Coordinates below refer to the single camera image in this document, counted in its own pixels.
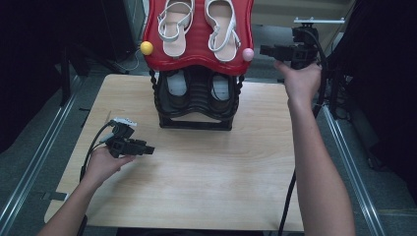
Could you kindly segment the white slingback heeled shoe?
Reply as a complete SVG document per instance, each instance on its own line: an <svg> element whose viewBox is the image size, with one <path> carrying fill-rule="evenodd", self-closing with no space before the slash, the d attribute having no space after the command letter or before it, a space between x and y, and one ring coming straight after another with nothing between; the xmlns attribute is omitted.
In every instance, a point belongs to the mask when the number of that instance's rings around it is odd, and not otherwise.
<svg viewBox="0 0 417 236"><path fill-rule="evenodd" d="M241 46L232 0L205 0L205 18L212 28L208 49L218 61L232 61Z"/></svg>
<svg viewBox="0 0 417 236"><path fill-rule="evenodd" d="M185 53L186 34L193 23L194 12L195 0L165 1L163 11L157 16L157 31L167 56L178 58Z"/></svg>

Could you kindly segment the dark metal stand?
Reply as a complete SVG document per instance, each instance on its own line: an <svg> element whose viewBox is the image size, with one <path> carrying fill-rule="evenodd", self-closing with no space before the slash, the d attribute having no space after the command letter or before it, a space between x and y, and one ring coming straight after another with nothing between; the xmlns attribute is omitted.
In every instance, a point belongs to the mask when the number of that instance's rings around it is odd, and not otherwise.
<svg viewBox="0 0 417 236"><path fill-rule="evenodd" d="M71 96L70 66L73 66L79 76L86 76L89 73L83 48L79 44L67 44L61 50L61 106L64 106Z"/></svg>

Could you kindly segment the red and black shoe rack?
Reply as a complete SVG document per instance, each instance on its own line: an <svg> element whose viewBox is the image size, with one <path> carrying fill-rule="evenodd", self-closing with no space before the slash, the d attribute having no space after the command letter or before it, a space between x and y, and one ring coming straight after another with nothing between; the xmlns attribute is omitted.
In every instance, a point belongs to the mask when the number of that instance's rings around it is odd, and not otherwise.
<svg viewBox="0 0 417 236"><path fill-rule="evenodd" d="M227 63L218 61L208 48L212 28L205 18L205 0L195 0L193 23L186 34L185 53L178 58L167 56L157 31L157 16L163 11L165 1L149 0L149 16L140 45L149 67L159 125L176 129L231 130L242 82L254 58L251 30L254 0L232 0L241 46L235 58ZM173 70L183 70L188 81L188 104L181 109L172 107L168 102L163 73ZM228 107L220 112L209 106L209 82L215 73L230 77L231 99Z"/></svg>

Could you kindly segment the black leather shoe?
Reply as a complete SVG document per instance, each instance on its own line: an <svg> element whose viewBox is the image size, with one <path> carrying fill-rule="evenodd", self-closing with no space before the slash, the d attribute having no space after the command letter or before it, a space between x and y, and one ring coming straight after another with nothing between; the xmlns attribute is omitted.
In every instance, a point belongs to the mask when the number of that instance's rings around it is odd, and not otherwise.
<svg viewBox="0 0 417 236"><path fill-rule="evenodd" d="M212 110L225 110L231 99L230 77L215 73L211 76L209 84L209 106Z"/></svg>
<svg viewBox="0 0 417 236"><path fill-rule="evenodd" d="M181 109L188 104L188 81L183 70L173 70L163 73L169 104Z"/></svg>

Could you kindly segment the black curtain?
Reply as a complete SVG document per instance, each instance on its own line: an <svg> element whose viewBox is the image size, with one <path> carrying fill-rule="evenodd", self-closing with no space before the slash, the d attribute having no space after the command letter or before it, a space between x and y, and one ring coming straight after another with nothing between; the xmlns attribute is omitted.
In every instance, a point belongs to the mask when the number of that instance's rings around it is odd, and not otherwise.
<svg viewBox="0 0 417 236"><path fill-rule="evenodd" d="M417 0L356 0L329 57L378 140L369 151L417 202Z"/></svg>

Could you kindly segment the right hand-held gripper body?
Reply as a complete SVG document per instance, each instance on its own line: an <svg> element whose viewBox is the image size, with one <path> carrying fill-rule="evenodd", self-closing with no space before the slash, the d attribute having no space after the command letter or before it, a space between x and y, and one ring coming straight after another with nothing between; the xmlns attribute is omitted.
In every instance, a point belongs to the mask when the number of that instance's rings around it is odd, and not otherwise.
<svg viewBox="0 0 417 236"><path fill-rule="evenodd" d="M294 45L293 56L291 58L291 67L295 70L303 69L312 64L314 61L326 61L325 53L319 43L319 33L314 27L314 24L335 24L343 25L344 18L338 20L323 20L315 19L299 19L294 20L295 24L300 24L300 27L292 29L292 36Z"/></svg>

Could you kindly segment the person's right hand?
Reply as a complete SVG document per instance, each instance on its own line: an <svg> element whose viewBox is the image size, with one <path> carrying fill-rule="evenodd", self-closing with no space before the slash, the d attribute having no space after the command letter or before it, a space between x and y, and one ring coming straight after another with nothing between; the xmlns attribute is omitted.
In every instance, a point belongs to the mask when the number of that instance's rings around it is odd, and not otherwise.
<svg viewBox="0 0 417 236"><path fill-rule="evenodd" d="M284 77L289 103L292 106L310 109L321 84L322 67L313 63L306 68L295 70L281 61L275 61L274 67Z"/></svg>

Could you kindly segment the person's left hand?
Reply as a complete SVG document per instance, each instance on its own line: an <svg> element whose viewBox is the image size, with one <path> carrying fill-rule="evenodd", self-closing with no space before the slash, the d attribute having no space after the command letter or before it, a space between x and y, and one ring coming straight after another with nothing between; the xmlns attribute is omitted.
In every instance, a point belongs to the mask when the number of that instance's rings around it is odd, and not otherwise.
<svg viewBox="0 0 417 236"><path fill-rule="evenodd" d="M107 147L99 147L91 154L81 186L89 191L96 191L109 177L135 158L134 155L115 158Z"/></svg>

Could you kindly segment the black tripod stand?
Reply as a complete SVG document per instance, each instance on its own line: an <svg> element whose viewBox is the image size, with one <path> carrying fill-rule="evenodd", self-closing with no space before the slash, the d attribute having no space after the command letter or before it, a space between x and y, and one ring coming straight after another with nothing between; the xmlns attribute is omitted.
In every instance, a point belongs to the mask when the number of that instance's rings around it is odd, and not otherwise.
<svg viewBox="0 0 417 236"><path fill-rule="evenodd" d="M326 103L331 117L335 120L343 119L343 116L337 113L339 107L339 93L341 91L341 69L338 65L338 55L336 52L331 52L327 56L327 89L326 89Z"/></svg>

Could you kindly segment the grey tape strip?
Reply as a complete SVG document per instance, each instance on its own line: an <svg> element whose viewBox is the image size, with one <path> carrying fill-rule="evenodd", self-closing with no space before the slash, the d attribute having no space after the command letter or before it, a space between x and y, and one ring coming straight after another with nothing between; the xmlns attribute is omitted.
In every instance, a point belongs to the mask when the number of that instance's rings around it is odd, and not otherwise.
<svg viewBox="0 0 417 236"><path fill-rule="evenodd" d="M67 200L67 193L47 192L42 196L43 200L65 202Z"/></svg>

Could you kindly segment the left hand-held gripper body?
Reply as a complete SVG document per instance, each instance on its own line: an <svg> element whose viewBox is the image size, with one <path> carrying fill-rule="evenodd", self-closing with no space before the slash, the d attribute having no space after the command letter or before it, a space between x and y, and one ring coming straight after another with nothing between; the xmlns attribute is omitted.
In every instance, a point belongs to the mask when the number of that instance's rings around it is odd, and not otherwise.
<svg viewBox="0 0 417 236"><path fill-rule="evenodd" d="M109 147L110 154L118 158L120 155L138 155L138 148L131 146L131 136L135 130L133 126L137 126L136 122L128 118L116 117L109 121L112 127L112 133L103 137L103 142Z"/></svg>

